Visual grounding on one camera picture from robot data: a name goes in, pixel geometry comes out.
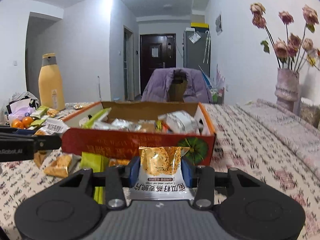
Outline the cracker packet with text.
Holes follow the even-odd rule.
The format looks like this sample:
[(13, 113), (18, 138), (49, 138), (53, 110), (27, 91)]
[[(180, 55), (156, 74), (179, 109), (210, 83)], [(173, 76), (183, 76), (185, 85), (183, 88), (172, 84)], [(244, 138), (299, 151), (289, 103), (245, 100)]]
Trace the cracker packet with text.
[(65, 133), (69, 127), (61, 120), (48, 118), (44, 122), (44, 126), (38, 129), (34, 135), (62, 135)]

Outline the long green snack pack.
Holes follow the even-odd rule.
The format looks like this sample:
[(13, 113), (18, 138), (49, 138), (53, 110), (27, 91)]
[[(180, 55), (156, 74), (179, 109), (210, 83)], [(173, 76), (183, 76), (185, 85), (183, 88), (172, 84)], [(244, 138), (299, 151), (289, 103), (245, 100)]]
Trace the long green snack pack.
[(96, 121), (101, 121), (104, 117), (108, 116), (112, 108), (105, 108), (93, 115), (88, 121), (81, 125), (81, 128), (90, 129)]

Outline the white snack packet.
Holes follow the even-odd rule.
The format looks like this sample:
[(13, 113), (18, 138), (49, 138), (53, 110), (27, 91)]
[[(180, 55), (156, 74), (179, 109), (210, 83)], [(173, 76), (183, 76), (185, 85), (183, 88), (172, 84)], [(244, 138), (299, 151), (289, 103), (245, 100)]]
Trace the white snack packet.
[(111, 122), (111, 125), (117, 129), (128, 130), (129, 132), (135, 132), (142, 128), (140, 124), (136, 124), (132, 121), (127, 121), (124, 119), (115, 119)]

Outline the small green packet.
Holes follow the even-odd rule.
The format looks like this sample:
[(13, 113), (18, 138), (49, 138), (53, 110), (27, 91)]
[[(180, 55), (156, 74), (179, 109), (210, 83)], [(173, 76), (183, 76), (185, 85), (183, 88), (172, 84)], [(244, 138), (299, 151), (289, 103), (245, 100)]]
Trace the small green packet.
[(41, 127), (44, 125), (44, 123), (46, 122), (46, 119), (37, 119), (37, 120), (34, 120), (30, 126), (31, 127)]

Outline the orange tangerine front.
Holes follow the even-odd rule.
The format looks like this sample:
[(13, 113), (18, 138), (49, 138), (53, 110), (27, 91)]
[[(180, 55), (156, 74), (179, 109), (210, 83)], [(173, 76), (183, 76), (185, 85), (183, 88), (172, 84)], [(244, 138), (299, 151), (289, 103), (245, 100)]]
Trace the orange tangerine front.
[(22, 121), (15, 119), (12, 123), (11, 123), (11, 127), (12, 128), (18, 128), (18, 129), (24, 129), (24, 124)]

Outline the orange tangerine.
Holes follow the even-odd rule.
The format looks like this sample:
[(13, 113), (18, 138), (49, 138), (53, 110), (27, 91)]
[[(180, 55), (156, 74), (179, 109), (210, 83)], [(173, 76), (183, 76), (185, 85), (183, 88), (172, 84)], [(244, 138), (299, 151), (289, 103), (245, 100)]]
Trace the orange tangerine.
[(12, 128), (18, 128), (18, 129), (24, 129), (24, 124), (22, 121), (15, 119), (12, 123), (11, 123), (11, 127)]
[(24, 128), (29, 128), (33, 122), (34, 120), (31, 116), (26, 116), (22, 119), (22, 124)]

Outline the orange tangerine right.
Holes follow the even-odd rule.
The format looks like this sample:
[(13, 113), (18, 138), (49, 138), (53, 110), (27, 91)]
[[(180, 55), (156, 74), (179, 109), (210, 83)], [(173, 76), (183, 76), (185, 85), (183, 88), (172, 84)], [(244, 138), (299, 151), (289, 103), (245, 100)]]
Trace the orange tangerine right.
[(22, 124), (24, 128), (29, 128), (33, 122), (34, 120), (31, 116), (26, 116), (22, 119)]

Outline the orange cardboard snack box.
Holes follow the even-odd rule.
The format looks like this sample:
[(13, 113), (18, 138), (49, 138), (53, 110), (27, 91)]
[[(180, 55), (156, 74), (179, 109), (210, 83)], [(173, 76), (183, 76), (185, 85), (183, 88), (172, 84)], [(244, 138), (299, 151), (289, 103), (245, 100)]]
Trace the orange cardboard snack box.
[[(111, 109), (109, 120), (130, 121), (153, 121), (162, 114), (186, 111), (203, 123), (203, 130), (200, 135), (196, 135), (106, 131), (80, 127), (81, 119), (95, 115), (105, 108)], [(62, 151), (77, 155), (88, 152), (113, 159), (130, 160), (139, 155), (140, 146), (182, 146), (190, 148), (188, 158), (192, 164), (209, 165), (216, 141), (215, 127), (201, 103), (95, 102), (67, 115), (63, 122), (69, 126), (69, 130), (62, 135)]]

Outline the yellow thermos bottle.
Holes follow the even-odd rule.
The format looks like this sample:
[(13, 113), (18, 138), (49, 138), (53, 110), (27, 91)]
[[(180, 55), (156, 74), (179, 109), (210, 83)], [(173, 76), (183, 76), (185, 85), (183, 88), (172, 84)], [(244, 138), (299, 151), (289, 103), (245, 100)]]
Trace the yellow thermos bottle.
[(39, 73), (39, 95), (42, 106), (57, 111), (65, 108), (62, 76), (55, 53), (43, 54)]

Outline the purple jacket on chair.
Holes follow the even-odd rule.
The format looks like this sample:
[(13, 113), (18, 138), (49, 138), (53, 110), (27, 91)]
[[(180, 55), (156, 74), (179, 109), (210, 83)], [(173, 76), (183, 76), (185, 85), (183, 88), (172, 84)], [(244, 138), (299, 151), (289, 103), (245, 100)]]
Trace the purple jacket on chair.
[(142, 101), (212, 103), (202, 72), (190, 68), (163, 68), (153, 71)]

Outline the dark entrance door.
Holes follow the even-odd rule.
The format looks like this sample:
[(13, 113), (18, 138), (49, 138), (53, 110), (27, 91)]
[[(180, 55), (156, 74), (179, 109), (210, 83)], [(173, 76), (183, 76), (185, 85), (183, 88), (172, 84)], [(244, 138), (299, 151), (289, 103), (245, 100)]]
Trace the dark entrance door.
[(175, 34), (140, 35), (140, 93), (154, 70), (176, 67)]

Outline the pink ribbed flower vase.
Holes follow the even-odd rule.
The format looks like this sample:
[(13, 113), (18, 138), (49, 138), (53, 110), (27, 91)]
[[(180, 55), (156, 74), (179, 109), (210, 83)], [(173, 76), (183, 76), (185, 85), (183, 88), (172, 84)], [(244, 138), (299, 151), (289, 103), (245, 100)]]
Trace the pink ribbed flower vase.
[(275, 96), (277, 105), (293, 111), (298, 100), (299, 74), (290, 69), (278, 69)]

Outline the grey refrigerator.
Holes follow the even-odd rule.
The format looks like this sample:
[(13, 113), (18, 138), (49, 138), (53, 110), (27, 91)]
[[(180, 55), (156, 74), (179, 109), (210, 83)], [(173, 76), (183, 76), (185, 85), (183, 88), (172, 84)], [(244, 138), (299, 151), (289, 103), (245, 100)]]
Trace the grey refrigerator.
[(210, 76), (209, 30), (185, 31), (183, 34), (183, 67), (202, 70)]

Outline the yellow box on refrigerator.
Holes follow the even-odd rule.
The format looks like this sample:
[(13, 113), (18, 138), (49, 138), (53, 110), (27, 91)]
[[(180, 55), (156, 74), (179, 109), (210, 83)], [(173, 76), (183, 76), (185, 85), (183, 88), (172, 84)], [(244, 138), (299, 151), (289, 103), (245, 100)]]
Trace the yellow box on refrigerator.
[(190, 26), (192, 28), (204, 28), (204, 29), (209, 29), (209, 24), (206, 23), (195, 23), (191, 22)]

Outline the wall picture frame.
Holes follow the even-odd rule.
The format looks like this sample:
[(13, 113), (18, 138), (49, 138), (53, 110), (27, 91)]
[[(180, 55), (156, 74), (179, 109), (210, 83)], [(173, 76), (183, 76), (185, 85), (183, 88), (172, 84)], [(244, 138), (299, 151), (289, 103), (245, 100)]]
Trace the wall picture frame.
[(220, 35), (222, 33), (222, 15), (219, 14), (215, 20), (215, 29), (217, 35)]

